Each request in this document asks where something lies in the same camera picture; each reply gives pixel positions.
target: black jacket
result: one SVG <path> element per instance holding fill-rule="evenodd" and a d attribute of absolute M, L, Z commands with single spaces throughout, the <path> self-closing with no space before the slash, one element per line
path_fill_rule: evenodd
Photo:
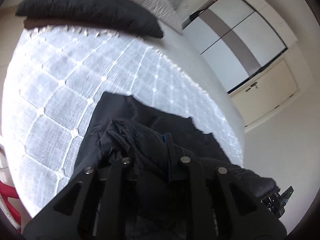
<path fill-rule="evenodd" d="M 132 96 L 103 93 L 81 143 L 74 175 L 86 166 L 101 168 L 123 157 L 135 159 L 133 198 L 137 219 L 127 223 L 128 239 L 184 239 L 186 214 L 180 192 L 168 185 L 168 150 L 163 134 L 202 164 L 210 180 L 223 165 L 261 200 L 278 187 L 270 178 L 230 163 L 212 134 L 183 118 L 145 106 Z"/>

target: metal screw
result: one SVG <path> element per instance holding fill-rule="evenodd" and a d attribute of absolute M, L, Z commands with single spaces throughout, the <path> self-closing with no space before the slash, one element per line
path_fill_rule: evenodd
<path fill-rule="evenodd" d="M 189 163 L 191 161 L 191 159 L 187 156 L 183 156 L 181 159 L 180 159 L 183 163 Z"/>
<path fill-rule="evenodd" d="M 227 168 L 225 168 L 225 167 L 219 167 L 219 168 L 218 168 L 218 172 L 219 172 L 220 174 L 226 174 L 226 173 L 228 172 L 228 170 L 227 170 Z"/>
<path fill-rule="evenodd" d="M 94 168 L 91 167 L 91 166 L 88 166 L 88 167 L 86 167 L 86 168 L 84 169 L 84 173 L 85 173 L 85 174 L 93 173 L 93 171 L 94 171 Z"/>
<path fill-rule="evenodd" d="M 129 164 L 131 162 L 131 159 L 129 158 L 129 157 L 124 157 L 123 159 L 122 159 L 122 163 L 123 164 Z"/>

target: tile floor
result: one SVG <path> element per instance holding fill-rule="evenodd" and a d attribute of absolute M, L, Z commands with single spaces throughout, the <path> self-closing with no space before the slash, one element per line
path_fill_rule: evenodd
<path fill-rule="evenodd" d="M 0 10 L 0 112 L 3 84 L 7 73 L 8 64 L 10 63 L 13 51 L 23 30 L 24 18 L 16 17 L 14 15 L 15 10 L 15 7 Z M 8 168 L 8 163 L 2 150 L 0 150 L 0 180 L 5 184 L 14 187 Z M 23 229 L 24 226 L 31 220 L 28 212 L 25 210 L 20 200 L 9 198 L 9 202 L 19 211 L 21 215 L 21 226 Z"/>

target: white pillow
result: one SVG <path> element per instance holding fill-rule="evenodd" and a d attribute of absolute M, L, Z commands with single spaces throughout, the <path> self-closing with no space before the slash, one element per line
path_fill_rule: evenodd
<path fill-rule="evenodd" d="M 182 34 L 182 22 L 179 19 L 177 13 L 170 5 L 168 0 L 130 0 L 133 1 L 150 13 L 152 13 L 157 19 L 163 21 L 171 28 Z"/>

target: black cloth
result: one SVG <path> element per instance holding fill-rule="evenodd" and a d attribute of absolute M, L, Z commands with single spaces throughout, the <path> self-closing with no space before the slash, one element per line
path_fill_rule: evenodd
<path fill-rule="evenodd" d="M 132 96 L 103 93 L 81 143 L 73 177 L 86 166 L 102 168 L 123 157 L 135 159 L 137 183 L 132 194 L 137 219 L 127 222 L 127 239 L 185 239 L 185 199 L 169 187 L 168 150 L 163 134 L 202 164 L 206 180 L 225 166 L 248 190 L 263 199 L 278 188 L 270 178 L 230 163 L 212 134 L 183 118 L 145 106 Z"/>
<path fill-rule="evenodd" d="M 16 15 L 65 18 L 136 35 L 163 37 L 157 19 L 128 0 L 23 0 Z"/>

